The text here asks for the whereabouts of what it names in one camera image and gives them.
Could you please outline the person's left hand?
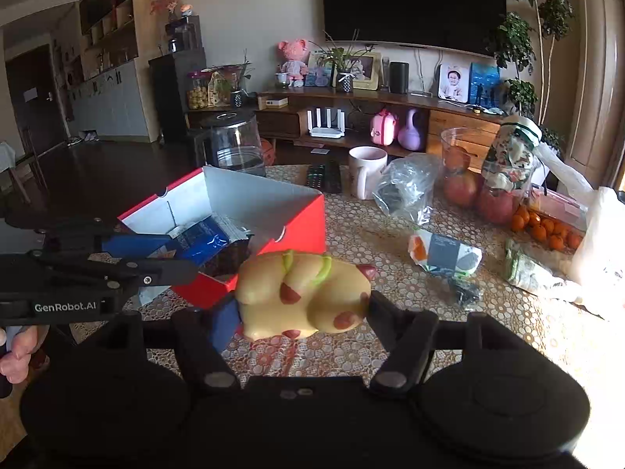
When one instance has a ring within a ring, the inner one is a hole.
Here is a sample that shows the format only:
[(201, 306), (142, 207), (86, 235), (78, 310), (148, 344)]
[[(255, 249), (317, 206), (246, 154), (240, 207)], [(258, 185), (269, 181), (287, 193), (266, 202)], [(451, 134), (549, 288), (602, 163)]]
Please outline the person's left hand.
[(12, 350), (1, 358), (1, 375), (11, 384), (27, 379), (31, 357), (39, 350), (49, 332), (49, 326), (28, 326), (12, 340)]

